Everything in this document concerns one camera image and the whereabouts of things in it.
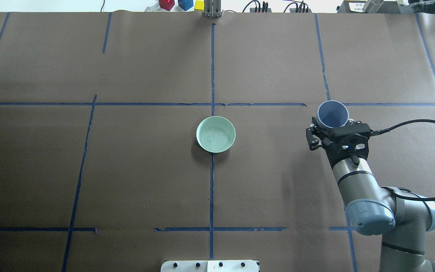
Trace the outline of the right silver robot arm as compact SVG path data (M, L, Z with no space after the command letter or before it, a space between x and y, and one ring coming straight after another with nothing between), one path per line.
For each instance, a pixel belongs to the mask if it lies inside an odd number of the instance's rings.
M361 235L382 236L381 272L435 272L435 261L425 258L426 233L435 230L435 197L380 186L367 161L371 137L419 122L435 124L433 119L413 119L374 131L352 119L332 127L313 117L306 129L309 149L325 150L352 228Z

